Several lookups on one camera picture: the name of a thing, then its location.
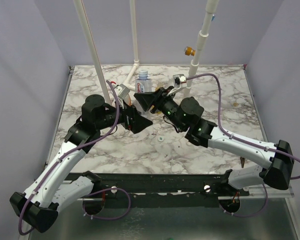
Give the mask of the small blue-label water bottle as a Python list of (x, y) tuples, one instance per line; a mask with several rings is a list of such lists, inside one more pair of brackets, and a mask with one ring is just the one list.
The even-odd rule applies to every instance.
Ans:
[(138, 77), (135, 80), (135, 93), (146, 93), (152, 89), (152, 80), (149, 78), (148, 71), (141, 69), (138, 72)]

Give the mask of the orange label squat bottle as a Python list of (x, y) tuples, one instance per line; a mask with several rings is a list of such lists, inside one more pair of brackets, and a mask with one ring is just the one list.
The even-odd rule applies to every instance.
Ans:
[(128, 106), (131, 106), (131, 105), (132, 105), (132, 100), (131, 100), (130, 95), (127, 95), (127, 96), (124, 98), (124, 102), (125, 102)]

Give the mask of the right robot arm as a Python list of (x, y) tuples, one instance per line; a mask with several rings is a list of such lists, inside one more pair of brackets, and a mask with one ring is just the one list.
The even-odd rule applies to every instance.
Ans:
[(244, 187), (266, 184), (277, 190), (290, 185), (294, 160), (286, 141), (258, 141), (223, 129), (219, 124), (202, 118), (204, 108), (194, 97), (174, 101), (169, 89), (161, 87), (155, 92), (135, 93), (135, 99), (144, 111), (163, 115), (195, 146), (226, 151), (255, 163), (239, 170), (228, 170), (220, 183), (220, 191), (231, 196)]

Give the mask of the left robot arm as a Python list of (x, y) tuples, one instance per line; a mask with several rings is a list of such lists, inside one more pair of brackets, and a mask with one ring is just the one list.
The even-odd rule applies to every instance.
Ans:
[(114, 130), (122, 125), (134, 134), (140, 133), (153, 123), (142, 116), (134, 105), (107, 104), (98, 94), (89, 95), (81, 107), (81, 116), (68, 130), (52, 162), (41, 175), (23, 192), (14, 192), (10, 204), (19, 217), (40, 233), (46, 232), (56, 221), (59, 213), (81, 197), (97, 197), (101, 180), (89, 171), (83, 173), (68, 186), (62, 187), (74, 166), (91, 148), (110, 135), (101, 130)]

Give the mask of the orange knob on pipe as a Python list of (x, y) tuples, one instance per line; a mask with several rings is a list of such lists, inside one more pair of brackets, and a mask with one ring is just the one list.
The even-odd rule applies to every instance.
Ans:
[(193, 49), (192, 47), (187, 46), (187, 47), (184, 48), (184, 54), (186, 56), (194, 56), (195, 53), (196, 53), (196, 50)]

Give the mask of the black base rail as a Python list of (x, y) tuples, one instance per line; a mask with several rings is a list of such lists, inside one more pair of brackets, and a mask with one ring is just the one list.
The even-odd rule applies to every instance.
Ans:
[(217, 208), (225, 204), (229, 212), (240, 207), (240, 197), (249, 196), (247, 189), (234, 189), (226, 183), (225, 174), (118, 174), (69, 173), (54, 195), (50, 209), (61, 211), (83, 198), (89, 212), (131, 208)]

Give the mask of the yellow handled pliers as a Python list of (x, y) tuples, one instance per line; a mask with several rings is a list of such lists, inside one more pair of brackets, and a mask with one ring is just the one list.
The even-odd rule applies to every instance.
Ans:
[(240, 157), (240, 164), (241, 164), (242, 169), (245, 167), (245, 162), (246, 162), (246, 158), (245, 157)]

